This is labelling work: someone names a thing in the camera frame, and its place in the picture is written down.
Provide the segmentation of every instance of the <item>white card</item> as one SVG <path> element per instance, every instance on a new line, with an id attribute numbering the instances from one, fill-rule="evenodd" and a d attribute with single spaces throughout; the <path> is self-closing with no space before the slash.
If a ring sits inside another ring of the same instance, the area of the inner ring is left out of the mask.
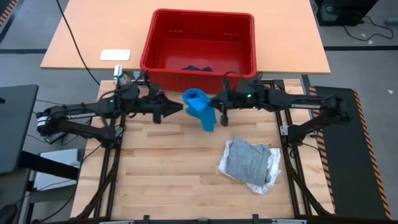
<path id="1" fill-rule="evenodd" d="M 131 50 L 105 49 L 101 53 L 101 60 L 129 60 Z"/>

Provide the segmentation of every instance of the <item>blue cloth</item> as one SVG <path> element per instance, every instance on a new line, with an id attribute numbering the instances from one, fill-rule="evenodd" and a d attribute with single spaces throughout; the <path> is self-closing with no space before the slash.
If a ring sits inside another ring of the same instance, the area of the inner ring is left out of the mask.
<path id="1" fill-rule="evenodd" d="M 183 93 L 182 100 L 188 105 L 187 114 L 200 119 L 203 130 L 213 132 L 217 123 L 216 113 L 214 108 L 209 106 L 211 99 L 206 93 L 192 88 Z"/>

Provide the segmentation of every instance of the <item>gray towel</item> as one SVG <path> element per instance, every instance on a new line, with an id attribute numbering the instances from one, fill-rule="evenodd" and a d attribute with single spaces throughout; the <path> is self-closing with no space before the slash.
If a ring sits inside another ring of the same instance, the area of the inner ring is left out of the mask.
<path id="1" fill-rule="evenodd" d="M 268 146 L 252 146 L 235 136 L 229 145 L 225 172 L 242 182 L 263 186 L 269 182 L 267 165 L 270 155 Z"/>

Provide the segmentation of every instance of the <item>red plastic basket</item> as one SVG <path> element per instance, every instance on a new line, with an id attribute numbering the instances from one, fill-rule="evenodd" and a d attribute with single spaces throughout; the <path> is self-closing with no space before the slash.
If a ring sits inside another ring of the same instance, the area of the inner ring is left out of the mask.
<path id="1" fill-rule="evenodd" d="M 188 66 L 212 72 L 183 70 Z M 223 75 L 231 86 L 256 72 L 254 18 L 246 13 L 158 9 L 141 57 L 149 80 L 165 90 L 222 89 Z"/>

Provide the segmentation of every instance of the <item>wooden table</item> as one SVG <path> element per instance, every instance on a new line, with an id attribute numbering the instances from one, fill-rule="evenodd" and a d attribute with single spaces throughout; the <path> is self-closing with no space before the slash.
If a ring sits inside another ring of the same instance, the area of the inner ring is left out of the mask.
<path id="1" fill-rule="evenodd" d="M 285 80 L 285 85 L 289 93 L 303 93 L 298 79 Z M 102 81 L 99 95 L 113 89 L 113 81 Z M 182 102 L 181 93 L 168 91 L 167 96 Z M 291 110 L 291 113 L 295 123 L 309 119 L 307 110 Z M 93 125 L 100 124 L 99 119 L 94 119 Z M 264 195 L 252 193 L 245 184 L 220 174 L 217 169 L 224 143 L 234 135 L 252 144 L 280 148 L 275 113 L 233 110 L 229 112 L 229 126 L 217 124 L 213 133 L 203 131 L 200 121 L 184 111 L 163 119 L 160 125 L 152 123 L 151 114 L 138 114 L 128 119 L 126 126 L 113 220 L 141 220 L 143 215 L 163 220 L 251 218 L 253 213 L 258 213 L 260 218 L 294 216 L 283 157 L 279 166 L 282 173 L 275 186 Z M 306 138 L 305 143 L 316 146 L 313 138 Z M 98 144 L 94 139 L 89 140 L 85 154 Z M 72 216 L 79 214 L 96 192 L 103 156 L 104 151 L 100 149 L 84 162 Z M 332 212 L 319 152 L 303 146 L 300 147 L 300 156 L 307 187 Z M 304 211 L 300 195 L 298 200 L 301 211 Z"/>
<path id="2" fill-rule="evenodd" d="M 89 68 L 139 69 L 156 9 L 248 12 L 254 16 L 257 70 L 269 73 L 329 74 L 308 0 L 70 0 L 65 16 Z M 101 61 L 104 49 L 131 50 L 128 61 Z M 84 68 L 61 19 L 42 68 Z"/>

